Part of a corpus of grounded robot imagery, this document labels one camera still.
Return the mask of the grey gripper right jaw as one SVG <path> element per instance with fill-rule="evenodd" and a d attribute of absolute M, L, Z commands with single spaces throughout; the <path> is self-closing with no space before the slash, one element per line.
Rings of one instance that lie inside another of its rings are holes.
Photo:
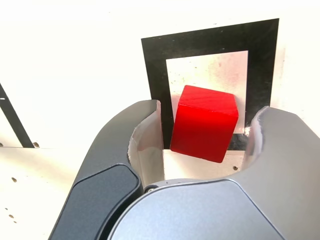
<path fill-rule="evenodd" d="M 317 240 L 320 139 L 295 114 L 263 107 L 243 168 L 156 188 L 137 199 L 111 240 Z"/>

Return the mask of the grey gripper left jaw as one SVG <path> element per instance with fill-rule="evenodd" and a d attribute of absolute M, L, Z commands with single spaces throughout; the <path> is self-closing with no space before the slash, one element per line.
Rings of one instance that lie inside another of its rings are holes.
<path fill-rule="evenodd" d="M 105 240 L 145 188 L 163 181 L 161 103 L 142 100 L 114 116 L 92 142 L 50 234 Z"/>

